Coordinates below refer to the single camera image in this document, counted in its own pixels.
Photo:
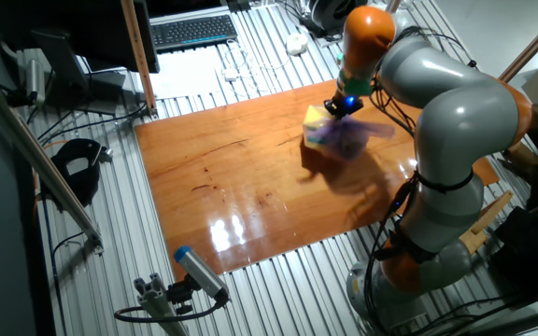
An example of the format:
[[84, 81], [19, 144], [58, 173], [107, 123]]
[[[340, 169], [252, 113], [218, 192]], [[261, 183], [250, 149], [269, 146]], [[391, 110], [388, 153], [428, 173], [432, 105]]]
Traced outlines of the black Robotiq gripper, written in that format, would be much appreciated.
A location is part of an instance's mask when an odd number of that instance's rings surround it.
[[361, 98], [355, 96], [334, 96], [324, 101], [324, 107], [335, 118], [352, 115], [363, 108]]

